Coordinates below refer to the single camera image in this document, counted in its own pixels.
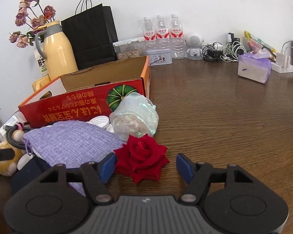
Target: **yellow stuffed animal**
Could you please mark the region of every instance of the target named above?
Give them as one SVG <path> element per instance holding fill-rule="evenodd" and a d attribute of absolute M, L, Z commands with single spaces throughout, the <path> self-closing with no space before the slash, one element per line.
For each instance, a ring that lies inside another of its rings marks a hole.
<path fill-rule="evenodd" d="M 16 130 L 12 134 L 12 138 L 21 142 L 24 132 L 22 130 Z M 14 158 L 12 160 L 0 161 L 0 174 L 3 176 L 12 176 L 17 170 L 17 163 L 20 158 L 26 153 L 25 150 L 20 150 L 13 147 L 6 140 L 0 143 L 0 149 L 11 148 L 14 151 Z"/>

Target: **red rose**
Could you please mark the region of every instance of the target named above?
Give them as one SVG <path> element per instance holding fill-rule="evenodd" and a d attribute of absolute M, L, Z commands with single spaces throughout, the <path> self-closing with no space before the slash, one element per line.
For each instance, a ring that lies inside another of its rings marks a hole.
<path fill-rule="evenodd" d="M 114 150 L 117 156 L 116 173 L 130 176 L 135 184 L 142 179 L 160 181 L 162 167 L 169 163 L 167 147 L 158 145 L 147 134 L 141 138 L 129 136 L 127 144 Z"/>

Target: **red cardboard box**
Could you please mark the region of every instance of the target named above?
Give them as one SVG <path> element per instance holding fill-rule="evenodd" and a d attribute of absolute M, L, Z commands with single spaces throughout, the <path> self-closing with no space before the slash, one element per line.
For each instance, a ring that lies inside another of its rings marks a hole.
<path fill-rule="evenodd" d="M 55 85 L 58 87 L 59 78 L 66 93 L 52 95 L 50 90 L 45 94 L 46 90 L 55 88 Z M 131 92 L 149 97 L 149 57 L 109 62 L 59 78 L 19 105 L 19 110 L 32 128 L 55 121 L 89 121 L 99 115 L 109 116 L 124 96 Z"/>

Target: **translucent bag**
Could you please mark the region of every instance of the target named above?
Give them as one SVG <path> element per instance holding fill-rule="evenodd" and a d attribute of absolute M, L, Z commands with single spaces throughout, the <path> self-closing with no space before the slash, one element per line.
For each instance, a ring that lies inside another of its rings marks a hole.
<path fill-rule="evenodd" d="M 145 96 L 133 92 L 125 96 L 117 109 L 110 114 L 110 121 L 116 136 L 127 141 L 129 135 L 153 136 L 158 125 L 156 106 Z"/>

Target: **white robot speaker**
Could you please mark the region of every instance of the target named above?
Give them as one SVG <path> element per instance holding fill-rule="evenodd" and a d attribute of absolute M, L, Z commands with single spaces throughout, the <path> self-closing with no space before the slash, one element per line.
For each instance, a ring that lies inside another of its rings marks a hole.
<path fill-rule="evenodd" d="M 187 34 L 185 42 L 188 47 L 190 47 L 187 49 L 187 59 L 202 60 L 203 56 L 201 46 L 204 42 L 202 36 L 196 32 L 190 32 L 189 34 Z"/>

